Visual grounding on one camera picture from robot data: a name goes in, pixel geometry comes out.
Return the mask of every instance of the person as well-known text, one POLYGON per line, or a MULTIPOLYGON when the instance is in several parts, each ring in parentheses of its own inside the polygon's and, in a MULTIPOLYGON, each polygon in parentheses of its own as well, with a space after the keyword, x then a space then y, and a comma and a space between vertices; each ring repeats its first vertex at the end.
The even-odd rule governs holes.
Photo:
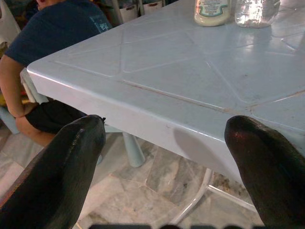
POLYGON ((0 88, 16 126, 45 146, 66 124, 85 114, 59 101, 22 104, 20 72, 31 62, 109 30, 103 12, 89 0, 36 0, 30 19, 0 60, 0 88))

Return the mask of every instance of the bottle label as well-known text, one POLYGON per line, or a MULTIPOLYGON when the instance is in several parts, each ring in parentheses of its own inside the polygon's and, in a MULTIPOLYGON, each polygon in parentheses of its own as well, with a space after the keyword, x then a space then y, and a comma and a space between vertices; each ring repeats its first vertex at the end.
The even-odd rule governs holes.
POLYGON ((197 12, 204 17, 216 17, 223 14, 223 8, 228 7, 228 0, 198 0, 197 12))

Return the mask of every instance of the knee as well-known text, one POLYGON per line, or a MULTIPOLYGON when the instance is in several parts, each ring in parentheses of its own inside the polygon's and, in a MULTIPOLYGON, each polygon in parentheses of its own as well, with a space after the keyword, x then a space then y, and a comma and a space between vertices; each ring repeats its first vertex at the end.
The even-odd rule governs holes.
POLYGON ((28 137, 34 136, 40 132, 40 130, 37 130, 29 123, 26 117, 16 118, 15 122, 17 129, 28 137))

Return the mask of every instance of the white chair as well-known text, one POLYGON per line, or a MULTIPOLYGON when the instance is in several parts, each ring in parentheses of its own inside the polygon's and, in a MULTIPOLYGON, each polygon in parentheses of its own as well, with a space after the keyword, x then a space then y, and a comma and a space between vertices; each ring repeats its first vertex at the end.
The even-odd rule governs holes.
MULTIPOLYGON (((28 72, 26 71, 26 69, 23 69, 22 72, 20 73, 21 76, 21 80, 24 86, 24 89, 29 97, 29 100, 34 103, 34 102, 38 102, 38 103, 43 103, 43 102, 47 102, 48 99, 46 96, 39 94, 30 78, 30 75, 28 74, 28 72)), ((137 142, 137 139, 135 136, 123 132, 121 130, 118 130, 114 127, 105 125, 105 130, 106 133, 122 133, 123 134, 123 138, 124 138, 124 143, 125 143, 125 147, 126 147, 126 151, 127 151, 127 156, 129 159, 129 163, 132 167, 139 167, 141 166, 144 161, 145 161, 145 157, 143 155, 143 152, 137 142)))
MULTIPOLYGON (((9 46, 20 33, 20 28, 4 0, 0 0, 0 12, 0 44, 5 42, 9 46)), ((13 134, 19 133, 14 117, 4 107, 0 107, 0 119, 13 134)))

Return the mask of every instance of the dark blue t-shirt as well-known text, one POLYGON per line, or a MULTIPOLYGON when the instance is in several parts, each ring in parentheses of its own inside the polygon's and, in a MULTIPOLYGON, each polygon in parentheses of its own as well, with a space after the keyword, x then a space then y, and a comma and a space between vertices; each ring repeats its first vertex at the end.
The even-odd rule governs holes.
POLYGON ((36 13, 5 54, 28 66, 110 28, 103 12, 89 0, 66 0, 36 13))

